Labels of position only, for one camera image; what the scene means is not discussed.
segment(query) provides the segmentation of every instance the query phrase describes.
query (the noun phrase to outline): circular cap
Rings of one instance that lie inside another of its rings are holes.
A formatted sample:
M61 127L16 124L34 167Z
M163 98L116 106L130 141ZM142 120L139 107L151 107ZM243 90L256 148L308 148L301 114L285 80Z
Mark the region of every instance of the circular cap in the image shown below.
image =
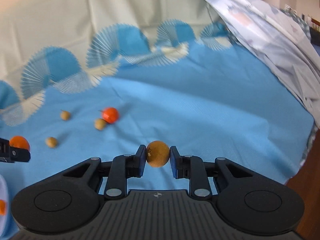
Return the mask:
M35 198L35 205L42 211L59 211L70 205L72 197L62 190L48 190Z
M248 207L260 212L275 211L282 204L282 200L277 194L266 190L250 192L244 197L244 201Z
M118 188L111 188L107 190L106 194L110 197L118 197L122 194L122 191Z
M199 188L195 190L195 195L198 197L206 197L210 195L210 191L204 188Z

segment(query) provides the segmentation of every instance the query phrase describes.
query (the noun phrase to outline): ribbed black surface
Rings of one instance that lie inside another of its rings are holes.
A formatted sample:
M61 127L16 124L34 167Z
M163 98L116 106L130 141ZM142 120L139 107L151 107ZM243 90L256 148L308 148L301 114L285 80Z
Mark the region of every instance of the ribbed black surface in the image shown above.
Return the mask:
M235 230L207 201L191 199L185 190L140 191L108 201L88 225L61 235L21 230L12 240L298 240L295 233L252 236Z

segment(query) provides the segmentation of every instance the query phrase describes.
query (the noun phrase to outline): orange fruit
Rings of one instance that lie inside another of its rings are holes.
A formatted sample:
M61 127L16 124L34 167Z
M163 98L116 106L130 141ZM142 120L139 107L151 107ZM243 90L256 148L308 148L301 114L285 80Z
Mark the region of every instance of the orange fruit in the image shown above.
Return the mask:
M105 108L102 112L102 119L107 123L114 123L119 119L119 112L114 107Z
M30 144L28 143L26 138L22 136L13 136L9 141L9 145L11 147L26 149L30 151Z
M6 214L6 204L4 200L0 199L0 216L4 216Z
M147 162L151 167L164 166L170 158L170 149L162 141L153 141L147 146Z

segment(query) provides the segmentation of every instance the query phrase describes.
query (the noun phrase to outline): brown floor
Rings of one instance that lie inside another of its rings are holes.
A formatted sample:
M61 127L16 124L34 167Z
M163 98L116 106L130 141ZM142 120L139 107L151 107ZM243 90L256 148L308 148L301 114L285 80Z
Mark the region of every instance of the brown floor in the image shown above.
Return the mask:
M296 176L287 186L294 189L304 200L305 211L297 232L305 240L320 239L320 131L313 148Z

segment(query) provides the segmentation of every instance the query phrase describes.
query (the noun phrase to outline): blue fabric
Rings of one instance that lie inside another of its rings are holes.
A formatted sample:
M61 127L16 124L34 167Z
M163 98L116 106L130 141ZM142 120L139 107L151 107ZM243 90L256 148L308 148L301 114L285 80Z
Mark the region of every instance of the blue fabric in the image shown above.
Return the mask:
M116 107L121 118L98 131L94 120L107 106ZM72 113L68 122L60 119L61 110ZM223 156L284 183L300 168L313 123L248 50L238 45L214 50L191 41L188 56L174 64L144 67L124 61L115 76L83 93L47 88L45 104L24 124L1 123L0 137L24 136L32 157L29 163L0 163L0 173L12 198L87 158L110 161L162 140L181 155L204 161ZM59 147L49 149L48 136L57 138ZM146 164L141 179L128 180L131 188L188 189L188 181L175 180L169 163L162 168ZM12 222L7 236L16 230Z

